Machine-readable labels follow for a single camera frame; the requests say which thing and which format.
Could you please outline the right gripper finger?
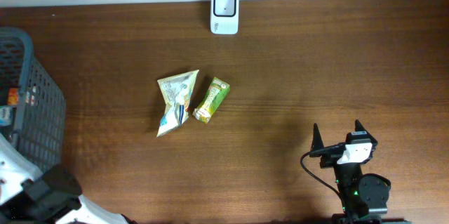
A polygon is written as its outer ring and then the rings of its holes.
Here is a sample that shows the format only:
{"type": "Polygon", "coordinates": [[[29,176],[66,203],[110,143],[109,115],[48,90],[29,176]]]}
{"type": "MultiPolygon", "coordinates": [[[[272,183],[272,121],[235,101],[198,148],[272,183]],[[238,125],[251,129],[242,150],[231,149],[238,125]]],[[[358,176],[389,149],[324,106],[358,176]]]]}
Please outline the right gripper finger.
{"type": "Polygon", "coordinates": [[[362,123],[356,119],[355,120],[355,132],[362,132],[362,131],[366,131],[366,129],[363,127],[362,123]]]}
{"type": "Polygon", "coordinates": [[[314,123],[311,151],[318,151],[323,148],[324,148],[324,146],[323,146],[323,141],[322,141],[321,134],[319,131],[319,126],[317,123],[314,123]]]}

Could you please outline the green juice carton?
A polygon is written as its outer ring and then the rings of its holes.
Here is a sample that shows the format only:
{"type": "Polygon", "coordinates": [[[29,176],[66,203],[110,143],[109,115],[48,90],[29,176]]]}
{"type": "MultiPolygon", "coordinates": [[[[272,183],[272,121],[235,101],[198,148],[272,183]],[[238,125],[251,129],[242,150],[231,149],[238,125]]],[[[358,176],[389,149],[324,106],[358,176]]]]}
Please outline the green juice carton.
{"type": "Polygon", "coordinates": [[[230,85],[217,77],[214,77],[204,99],[199,106],[193,111],[194,117],[207,124],[214,115],[222,101],[226,98],[230,91],[230,85]]]}

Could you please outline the cream snack bag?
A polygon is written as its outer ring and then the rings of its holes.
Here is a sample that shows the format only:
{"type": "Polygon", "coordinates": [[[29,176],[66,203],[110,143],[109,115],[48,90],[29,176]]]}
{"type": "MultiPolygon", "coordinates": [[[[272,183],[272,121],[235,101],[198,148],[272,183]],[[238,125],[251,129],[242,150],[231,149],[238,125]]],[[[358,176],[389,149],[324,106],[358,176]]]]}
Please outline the cream snack bag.
{"type": "Polygon", "coordinates": [[[199,70],[158,79],[166,108],[159,123],[157,137],[183,125],[189,118],[189,105],[199,70]]]}

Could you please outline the orange tissue pack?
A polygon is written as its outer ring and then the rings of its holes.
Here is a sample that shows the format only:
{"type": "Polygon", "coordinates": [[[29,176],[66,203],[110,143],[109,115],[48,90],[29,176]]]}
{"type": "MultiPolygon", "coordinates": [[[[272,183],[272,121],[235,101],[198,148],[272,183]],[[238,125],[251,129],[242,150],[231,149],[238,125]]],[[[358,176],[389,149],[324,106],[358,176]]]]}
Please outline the orange tissue pack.
{"type": "Polygon", "coordinates": [[[8,90],[7,105],[16,106],[19,103],[19,88],[10,88],[8,90]]]}

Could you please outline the teal tissue pack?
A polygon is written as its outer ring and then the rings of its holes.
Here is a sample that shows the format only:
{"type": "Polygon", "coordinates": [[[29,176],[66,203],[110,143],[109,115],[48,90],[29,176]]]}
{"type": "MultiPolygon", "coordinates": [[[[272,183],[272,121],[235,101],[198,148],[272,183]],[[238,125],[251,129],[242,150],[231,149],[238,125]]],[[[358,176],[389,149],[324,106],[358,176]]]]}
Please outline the teal tissue pack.
{"type": "Polygon", "coordinates": [[[0,127],[10,126],[13,123],[13,106],[1,106],[0,107],[0,127]]]}

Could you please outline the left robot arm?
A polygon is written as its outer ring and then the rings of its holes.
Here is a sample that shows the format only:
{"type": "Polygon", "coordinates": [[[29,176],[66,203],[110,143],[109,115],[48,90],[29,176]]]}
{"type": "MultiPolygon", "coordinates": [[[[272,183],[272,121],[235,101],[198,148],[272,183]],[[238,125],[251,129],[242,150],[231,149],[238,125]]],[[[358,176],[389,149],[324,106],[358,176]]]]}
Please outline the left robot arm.
{"type": "Polygon", "coordinates": [[[1,137],[2,223],[136,224],[83,196],[70,172],[57,164],[41,170],[1,137]]]}

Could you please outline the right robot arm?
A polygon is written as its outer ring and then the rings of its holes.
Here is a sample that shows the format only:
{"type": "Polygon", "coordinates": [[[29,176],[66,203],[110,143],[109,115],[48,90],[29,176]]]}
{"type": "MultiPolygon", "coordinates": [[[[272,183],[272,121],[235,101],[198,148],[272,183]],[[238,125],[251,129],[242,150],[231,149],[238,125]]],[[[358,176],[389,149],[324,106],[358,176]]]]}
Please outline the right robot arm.
{"type": "Polygon", "coordinates": [[[300,158],[300,165],[312,178],[331,189],[342,204],[342,213],[332,215],[330,222],[337,224],[393,224],[407,223],[403,219],[383,219],[387,214],[387,202],[391,181],[375,173],[362,172],[361,166],[373,158],[378,141],[364,128],[359,120],[345,141],[325,146],[314,124],[310,151],[300,158]],[[319,158],[322,169],[332,168],[336,187],[313,174],[305,165],[304,158],[319,158]]]}

